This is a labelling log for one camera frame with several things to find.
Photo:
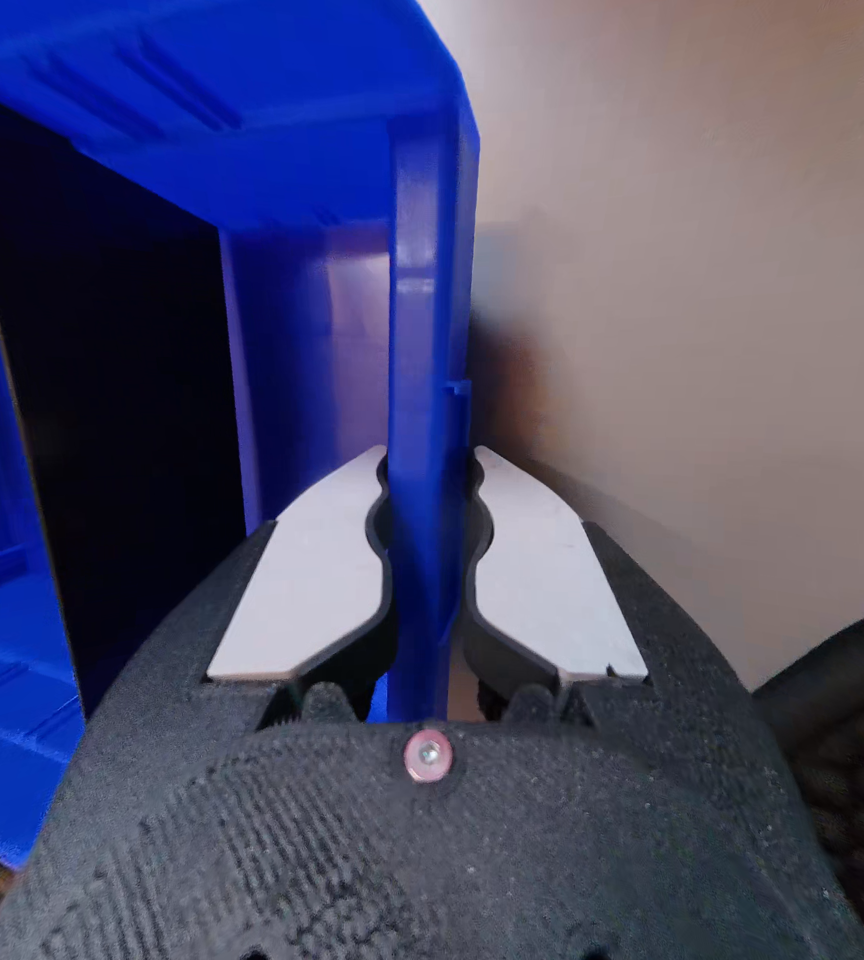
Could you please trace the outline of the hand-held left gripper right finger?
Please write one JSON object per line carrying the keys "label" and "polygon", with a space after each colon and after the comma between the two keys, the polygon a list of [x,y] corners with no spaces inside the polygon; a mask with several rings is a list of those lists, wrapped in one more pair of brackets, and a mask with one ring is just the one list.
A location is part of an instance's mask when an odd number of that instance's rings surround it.
{"label": "hand-held left gripper right finger", "polygon": [[579,515],[487,446],[469,451],[462,546],[462,655],[478,710],[501,714],[537,686],[641,687],[639,646]]}

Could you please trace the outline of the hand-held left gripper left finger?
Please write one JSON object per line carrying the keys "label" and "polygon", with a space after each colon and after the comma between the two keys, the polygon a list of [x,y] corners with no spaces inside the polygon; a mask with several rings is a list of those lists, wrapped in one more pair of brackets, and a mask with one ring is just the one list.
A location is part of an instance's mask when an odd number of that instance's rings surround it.
{"label": "hand-held left gripper left finger", "polygon": [[339,687],[366,720],[397,653],[387,450],[373,446],[279,514],[207,667],[211,683],[271,682],[302,699]]}

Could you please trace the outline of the blue storage bin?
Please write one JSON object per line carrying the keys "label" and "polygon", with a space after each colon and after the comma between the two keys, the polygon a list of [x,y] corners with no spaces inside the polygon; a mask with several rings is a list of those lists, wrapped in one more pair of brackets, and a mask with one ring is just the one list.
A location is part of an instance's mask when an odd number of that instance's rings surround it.
{"label": "blue storage bin", "polygon": [[[246,533],[226,558],[260,557],[295,498],[386,448],[398,646],[370,714],[444,717],[479,137],[421,7],[0,2],[0,105],[218,232]],[[217,639],[166,642],[166,679],[191,678],[179,701],[230,688],[261,712],[274,696],[207,679],[257,562],[195,599],[232,603]],[[94,726],[0,345],[1,863],[25,865]]]}

